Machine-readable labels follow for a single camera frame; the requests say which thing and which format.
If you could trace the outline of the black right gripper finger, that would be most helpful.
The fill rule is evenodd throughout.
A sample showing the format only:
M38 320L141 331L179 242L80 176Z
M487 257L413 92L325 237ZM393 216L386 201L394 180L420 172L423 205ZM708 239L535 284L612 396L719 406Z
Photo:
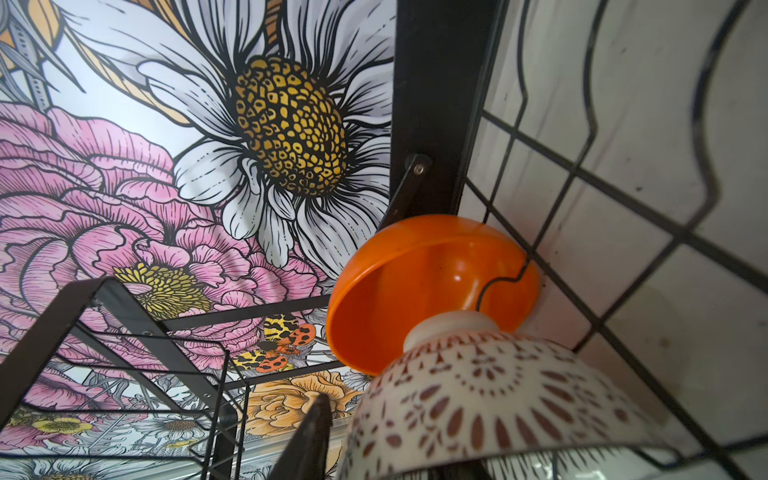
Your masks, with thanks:
M268 479L324 479L331 428L330 398L320 394L271 469Z

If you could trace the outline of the white bowl dark radial pattern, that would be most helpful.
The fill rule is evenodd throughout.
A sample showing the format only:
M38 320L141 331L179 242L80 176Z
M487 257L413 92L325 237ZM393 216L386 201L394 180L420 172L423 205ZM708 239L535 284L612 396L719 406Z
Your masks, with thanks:
M668 448L602 372L479 312L438 314L341 358L372 376L342 479L606 477Z

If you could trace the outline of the orange plastic bowl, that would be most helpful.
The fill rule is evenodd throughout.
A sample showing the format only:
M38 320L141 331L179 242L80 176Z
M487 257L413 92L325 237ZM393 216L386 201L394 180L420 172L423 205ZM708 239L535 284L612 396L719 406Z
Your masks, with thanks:
M377 375L402 355L422 321L473 311L513 332L539 294L526 252L499 230L453 215L412 217L376 233L343 268L329 301L327 339L344 365Z

